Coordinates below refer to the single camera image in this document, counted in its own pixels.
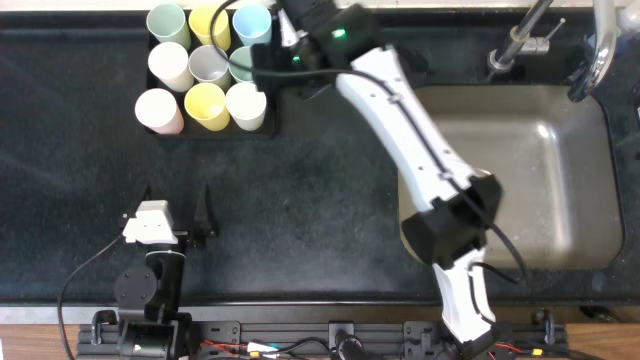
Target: plastic cup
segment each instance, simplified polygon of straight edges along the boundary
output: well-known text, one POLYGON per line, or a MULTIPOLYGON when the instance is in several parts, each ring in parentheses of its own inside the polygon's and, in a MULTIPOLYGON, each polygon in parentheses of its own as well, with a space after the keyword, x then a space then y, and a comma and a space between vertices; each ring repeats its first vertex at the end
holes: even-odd
MULTIPOLYGON (((218 10, 218 5, 204 5, 191 11, 189 15, 189 27, 203 45, 213 45, 211 42, 210 26, 213 14, 218 10)), ((222 10, 216 20, 213 36, 216 44, 224 51, 231 46, 231 30, 229 30, 229 15, 222 10)))
POLYGON ((136 101, 136 117, 142 125, 158 134, 178 134, 184 128, 184 118, 176 99, 164 89, 150 89, 136 101))
POLYGON ((161 43, 175 42, 185 49, 191 47, 191 34, 184 10, 176 4, 162 4, 153 8, 147 15, 147 29, 161 43))
POLYGON ((229 114, 243 130, 253 131, 262 126, 267 110, 267 97, 255 84, 235 84, 227 92, 225 102, 229 114))
POLYGON ((219 131, 229 125, 229 112, 224 102, 224 91, 212 83, 198 84, 184 97, 187 113, 211 131, 219 131))
POLYGON ((227 55, 218 52, 213 45, 203 45, 189 56, 189 71, 201 83, 213 83, 224 91, 231 86, 231 73, 227 55))
POLYGON ((244 45, 271 42, 271 13, 264 5, 249 4, 233 15, 233 29, 244 45))
MULTIPOLYGON (((229 59, 240 65, 252 67, 253 60, 251 60, 251 46, 243 46, 234 51, 229 59)), ((229 65, 229 71, 231 76, 236 79, 236 82, 253 82, 253 77, 249 71, 241 70, 233 65, 229 65)))
POLYGON ((184 92, 193 85, 189 54, 178 43, 162 43, 149 53, 149 69, 171 90, 184 92))

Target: faucet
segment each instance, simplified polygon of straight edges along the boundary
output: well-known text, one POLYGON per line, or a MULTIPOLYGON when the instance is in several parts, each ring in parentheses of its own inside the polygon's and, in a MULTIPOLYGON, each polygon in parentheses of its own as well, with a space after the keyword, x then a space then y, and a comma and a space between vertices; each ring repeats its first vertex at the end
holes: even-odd
MULTIPOLYGON (((529 34, 538 23, 542 14, 551 6, 553 0, 538 0, 527 12, 518 26, 514 26, 509 32, 505 43, 498 49, 489 53, 487 63, 489 68, 497 73, 511 70, 514 58, 523 53, 525 44, 531 42, 529 34)), ((595 53, 591 65, 571 85, 567 96, 571 101, 584 100, 604 78, 616 48, 617 26, 615 5, 612 0, 593 0, 593 11, 596 20, 596 44, 595 53)), ((560 24, 542 42, 536 40, 533 53, 546 53, 549 47, 549 38, 564 23, 560 24)))

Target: wooden floor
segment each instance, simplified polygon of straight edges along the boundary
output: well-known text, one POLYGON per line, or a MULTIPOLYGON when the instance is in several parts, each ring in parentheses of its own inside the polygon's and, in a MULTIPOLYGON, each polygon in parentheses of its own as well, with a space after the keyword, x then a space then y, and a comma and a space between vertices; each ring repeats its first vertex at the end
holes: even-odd
MULTIPOLYGON (((65 327, 75 348, 78 325, 65 327)), ((570 346, 603 359, 640 359, 640 324, 570 324, 570 346)), ((0 351, 4 359, 65 360, 56 325, 0 325, 0 351)))

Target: black countertop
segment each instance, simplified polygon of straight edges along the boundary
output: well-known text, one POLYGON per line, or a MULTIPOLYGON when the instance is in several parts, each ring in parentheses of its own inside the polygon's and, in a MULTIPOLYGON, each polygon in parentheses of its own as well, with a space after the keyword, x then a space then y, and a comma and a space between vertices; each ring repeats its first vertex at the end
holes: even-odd
MULTIPOLYGON (((486 84, 487 52, 522 15, 380 19, 419 87, 486 84)), ((493 82, 566 83, 592 15, 556 10, 536 31, 560 16, 568 22, 547 56, 523 58, 515 77, 493 82)), ((54 303, 66 276, 118 234, 119 216, 145 186, 189 219, 204 184, 221 236, 188 254, 184 305, 440 303, 432 270, 399 239, 395 166, 333 89, 307 101, 283 93, 272 140, 160 141, 133 115, 145 87, 144 14, 3 14, 0 23, 0 303, 54 303)), ((610 125, 621 254, 599 270, 535 270, 530 290, 487 276, 492 304, 640 300, 640 136, 630 94, 639 56, 634 46, 616 59, 594 93, 610 125)), ((116 277, 142 259, 142 250, 118 245, 74 280, 68 303, 114 303, 116 277)))

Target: sink basin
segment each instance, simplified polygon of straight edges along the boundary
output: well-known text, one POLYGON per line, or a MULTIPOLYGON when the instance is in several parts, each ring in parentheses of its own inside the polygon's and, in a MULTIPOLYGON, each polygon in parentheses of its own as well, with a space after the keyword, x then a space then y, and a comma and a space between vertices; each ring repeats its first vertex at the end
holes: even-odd
MULTIPOLYGON (((593 269, 620 252, 623 232, 605 115, 560 86, 446 86, 416 94, 444 137, 504 194, 496 223, 531 268, 593 269)), ((415 213, 402 177, 400 221, 415 213)), ((515 262, 492 232, 486 261, 515 262)))

